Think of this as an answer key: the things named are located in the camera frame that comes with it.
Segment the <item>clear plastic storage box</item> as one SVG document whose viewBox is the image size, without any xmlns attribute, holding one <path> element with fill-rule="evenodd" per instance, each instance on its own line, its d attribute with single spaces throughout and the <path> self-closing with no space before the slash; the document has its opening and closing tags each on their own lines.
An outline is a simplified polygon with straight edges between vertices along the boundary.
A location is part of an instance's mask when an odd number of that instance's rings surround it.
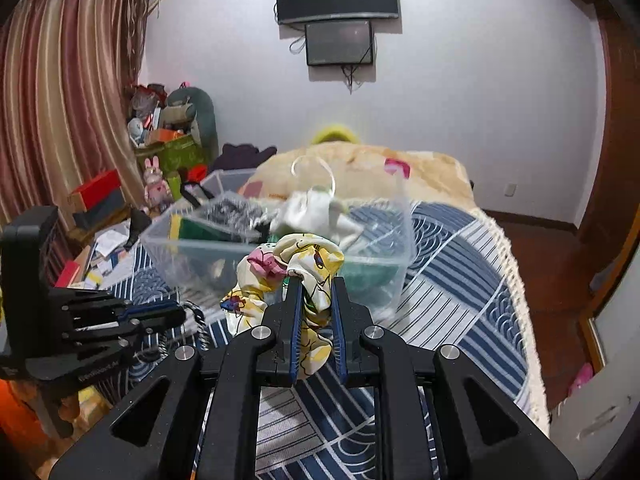
<svg viewBox="0 0 640 480">
<path fill-rule="evenodd" d="M 260 315 L 285 278 L 298 276 L 316 320 L 329 313 L 336 276 L 374 320 L 394 312 L 416 251 L 405 196 L 339 200 L 315 188 L 286 202 L 225 192 L 198 207 L 172 206 L 141 244 L 169 287 L 199 292 L 249 318 Z"/>
</svg>

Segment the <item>green knitted sock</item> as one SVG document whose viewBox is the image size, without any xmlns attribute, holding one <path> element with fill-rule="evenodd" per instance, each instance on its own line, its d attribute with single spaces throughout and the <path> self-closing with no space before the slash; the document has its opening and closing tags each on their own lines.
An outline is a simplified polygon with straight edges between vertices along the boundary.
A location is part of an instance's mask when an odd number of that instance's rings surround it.
<svg viewBox="0 0 640 480">
<path fill-rule="evenodd" d="M 345 262 L 340 271 L 348 296 L 353 302 L 372 308 L 388 306 L 399 283 L 398 266 Z"/>
</svg>

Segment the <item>yellow green scrubbing sponge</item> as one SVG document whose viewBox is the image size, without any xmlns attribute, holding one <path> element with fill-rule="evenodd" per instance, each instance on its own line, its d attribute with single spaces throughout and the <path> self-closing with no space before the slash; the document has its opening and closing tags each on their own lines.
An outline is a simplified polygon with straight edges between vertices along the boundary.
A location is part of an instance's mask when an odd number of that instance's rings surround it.
<svg viewBox="0 0 640 480">
<path fill-rule="evenodd" d="M 218 232 L 205 223 L 173 214 L 170 217 L 169 234 L 171 240 L 218 240 Z"/>
</svg>

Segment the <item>floral yellow scrunchie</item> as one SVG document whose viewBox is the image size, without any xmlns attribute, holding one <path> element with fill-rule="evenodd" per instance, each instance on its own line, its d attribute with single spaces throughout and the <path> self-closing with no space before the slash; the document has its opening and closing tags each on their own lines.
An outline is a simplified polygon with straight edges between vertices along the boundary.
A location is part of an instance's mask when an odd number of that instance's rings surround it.
<svg viewBox="0 0 640 480">
<path fill-rule="evenodd" d="M 344 263 L 337 245 L 314 234 L 294 233 L 265 243 L 236 267 L 236 284 L 220 302 L 232 336 L 262 324 L 267 301 L 276 292 L 286 294 L 297 278 L 303 285 L 302 331 L 297 377 L 306 379 L 326 364 L 333 344 L 322 334 L 331 321 L 332 281 Z"/>
</svg>

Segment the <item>white black-trimmed eye mask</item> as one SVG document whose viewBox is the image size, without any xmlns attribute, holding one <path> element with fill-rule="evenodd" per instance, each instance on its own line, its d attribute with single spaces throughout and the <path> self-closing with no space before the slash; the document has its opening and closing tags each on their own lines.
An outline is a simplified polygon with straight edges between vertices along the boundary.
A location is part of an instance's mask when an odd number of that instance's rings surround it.
<svg viewBox="0 0 640 480">
<path fill-rule="evenodd" d="M 223 240 L 262 243 L 268 240 L 270 214 L 262 205 L 243 196 L 219 195 L 205 203 L 198 214 L 216 224 Z"/>
</svg>

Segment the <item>white drawstring pouch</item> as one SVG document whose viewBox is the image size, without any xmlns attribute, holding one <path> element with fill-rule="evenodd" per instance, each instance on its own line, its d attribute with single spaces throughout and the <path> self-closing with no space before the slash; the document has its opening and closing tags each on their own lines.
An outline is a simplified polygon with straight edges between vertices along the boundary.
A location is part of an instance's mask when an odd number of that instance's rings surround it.
<svg viewBox="0 0 640 480">
<path fill-rule="evenodd" d="M 314 234 L 341 248 L 347 218 L 352 219 L 348 208 L 329 191 L 310 188 L 306 192 L 294 192 L 279 207 L 270 223 L 270 233 L 277 236 Z"/>
</svg>

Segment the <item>pink rabbit plush toy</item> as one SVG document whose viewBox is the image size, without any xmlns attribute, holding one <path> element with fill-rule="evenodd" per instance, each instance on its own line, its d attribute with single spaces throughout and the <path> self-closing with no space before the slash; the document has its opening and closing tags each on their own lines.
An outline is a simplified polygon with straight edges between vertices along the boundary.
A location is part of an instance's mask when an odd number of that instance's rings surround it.
<svg viewBox="0 0 640 480">
<path fill-rule="evenodd" d="M 149 211 L 162 214 L 174 202 L 170 186 L 160 169 L 157 156 L 144 160 L 144 200 Z"/>
</svg>

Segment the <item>blue white patterned tablecloth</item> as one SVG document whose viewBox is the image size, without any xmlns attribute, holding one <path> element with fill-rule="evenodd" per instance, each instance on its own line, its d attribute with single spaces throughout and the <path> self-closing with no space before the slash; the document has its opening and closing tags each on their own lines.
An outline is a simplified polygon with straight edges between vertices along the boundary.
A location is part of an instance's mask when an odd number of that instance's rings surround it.
<svg viewBox="0 0 640 480">
<path fill-rule="evenodd" d="M 410 206 L 416 245 L 394 312 L 375 320 L 416 347 L 455 344 L 541 429 L 549 427 L 533 323 L 510 240 L 480 211 Z M 218 302 L 169 287 L 141 242 L 105 283 L 133 302 L 191 300 L 216 347 L 231 338 Z M 373 393 L 346 389 L 333 364 L 260 402 L 256 474 L 261 479 L 371 479 Z"/>
</svg>

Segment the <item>green bottle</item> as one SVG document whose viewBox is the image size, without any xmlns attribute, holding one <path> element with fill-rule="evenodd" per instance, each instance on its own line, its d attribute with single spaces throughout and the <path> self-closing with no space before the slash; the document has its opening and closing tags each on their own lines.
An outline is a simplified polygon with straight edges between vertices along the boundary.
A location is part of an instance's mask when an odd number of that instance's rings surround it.
<svg viewBox="0 0 640 480">
<path fill-rule="evenodd" d="M 171 196 L 172 196 L 172 200 L 174 202 L 176 202 L 177 200 L 180 200 L 181 198 L 181 193 L 180 193 L 180 185 L 181 185 L 181 177 L 180 174 L 178 173 L 178 171 L 171 171 L 168 176 L 165 178 L 165 180 L 167 181 L 167 184 L 169 186 L 170 192 L 171 192 Z"/>
</svg>

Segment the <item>red shoe box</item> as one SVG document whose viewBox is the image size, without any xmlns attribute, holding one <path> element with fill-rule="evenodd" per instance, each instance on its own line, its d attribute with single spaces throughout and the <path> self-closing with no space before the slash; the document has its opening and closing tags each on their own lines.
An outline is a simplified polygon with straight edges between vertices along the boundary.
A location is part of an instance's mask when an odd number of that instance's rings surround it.
<svg viewBox="0 0 640 480">
<path fill-rule="evenodd" d="M 67 197 L 70 210 L 87 212 L 119 188 L 120 179 L 117 170 L 104 171 L 70 192 Z"/>
</svg>

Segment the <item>beige fleece blanket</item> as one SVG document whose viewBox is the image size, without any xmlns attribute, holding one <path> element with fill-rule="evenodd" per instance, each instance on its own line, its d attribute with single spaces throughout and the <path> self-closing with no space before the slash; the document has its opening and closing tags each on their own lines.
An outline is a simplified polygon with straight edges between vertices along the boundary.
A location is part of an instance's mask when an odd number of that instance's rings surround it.
<svg viewBox="0 0 640 480">
<path fill-rule="evenodd" d="M 461 162 L 436 152 L 394 151 L 384 146 L 330 142 L 279 153 L 247 180 L 259 184 L 260 198 L 285 200 L 315 185 L 342 200 L 393 198 L 442 203 L 470 211 L 476 207 L 471 181 Z"/>
</svg>

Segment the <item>yellow chair back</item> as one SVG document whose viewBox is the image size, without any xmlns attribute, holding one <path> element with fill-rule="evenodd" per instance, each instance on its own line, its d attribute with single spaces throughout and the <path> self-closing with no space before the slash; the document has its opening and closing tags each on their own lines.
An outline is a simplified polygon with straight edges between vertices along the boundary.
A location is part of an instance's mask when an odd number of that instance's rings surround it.
<svg viewBox="0 0 640 480">
<path fill-rule="evenodd" d="M 331 142 L 359 144 L 360 137 L 344 125 L 329 125 L 319 130 L 311 140 L 312 145 Z"/>
</svg>

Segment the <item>pink gold striped curtain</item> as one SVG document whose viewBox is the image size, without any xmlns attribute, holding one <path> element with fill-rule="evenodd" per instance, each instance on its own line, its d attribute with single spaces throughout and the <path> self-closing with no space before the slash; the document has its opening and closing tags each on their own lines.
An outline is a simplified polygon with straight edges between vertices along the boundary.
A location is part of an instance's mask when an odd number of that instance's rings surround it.
<svg viewBox="0 0 640 480">
<path fill-rule="evenodd" d="M 60 208 L 106 170 L 132 204 L 142 177 L 127 131 L 142 58 L 136 0 L 20 0 L 1 27 L 1 221 Z"/>
</svg>

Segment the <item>white wall socket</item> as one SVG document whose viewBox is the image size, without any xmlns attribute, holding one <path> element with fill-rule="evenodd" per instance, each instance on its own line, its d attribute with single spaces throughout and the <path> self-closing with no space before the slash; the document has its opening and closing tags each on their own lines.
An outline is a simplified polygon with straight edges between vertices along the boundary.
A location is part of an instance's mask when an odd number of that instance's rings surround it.
<svg viewBox="0 0 640 480">
<path fill-rule="evenodd" d="M 504 195 L 506 197 L 512 197 L 515 194 L 516 191 L 516 185 L 514 183 L 510 183 L 506 186 L 506 189 L 504 190 Z"/>
</svg>

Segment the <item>small wall monitor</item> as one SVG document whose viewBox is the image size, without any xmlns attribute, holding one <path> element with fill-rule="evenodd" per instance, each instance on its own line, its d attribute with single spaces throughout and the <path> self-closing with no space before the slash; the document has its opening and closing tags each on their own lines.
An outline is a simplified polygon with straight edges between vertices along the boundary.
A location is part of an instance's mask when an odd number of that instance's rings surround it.
<svg viewBox="0 0 640 480">
<path fill-rule="evenodd" d="M 373 30 L 368 20 L 323 21 L 305 25 L 310 67 L 371 65 Z"/>
</svg>

